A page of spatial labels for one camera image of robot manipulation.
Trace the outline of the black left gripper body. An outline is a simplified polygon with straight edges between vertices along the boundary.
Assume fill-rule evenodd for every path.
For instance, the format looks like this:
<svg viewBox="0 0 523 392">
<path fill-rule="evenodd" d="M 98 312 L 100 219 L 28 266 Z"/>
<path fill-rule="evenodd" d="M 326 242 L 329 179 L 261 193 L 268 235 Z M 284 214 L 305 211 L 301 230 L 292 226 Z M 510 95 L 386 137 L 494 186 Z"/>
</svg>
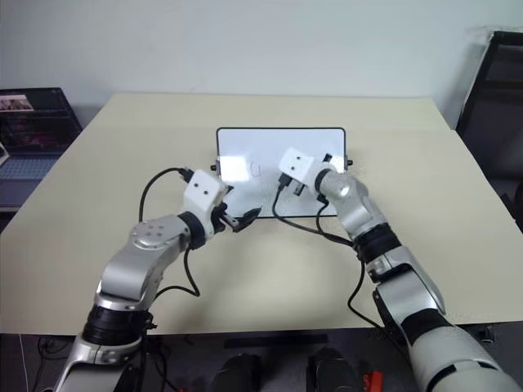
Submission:
<svg viewBox="0 0 523 392">
<path fill-rule="evenodd" d="M 215 234 L 225 231 L 227 226 L 233 230 L 237 229 L 237 220 L 226 211 L 227 208 L 228 205 L 221 202 L 212 210 L 211 222 Z"/>
</svg>

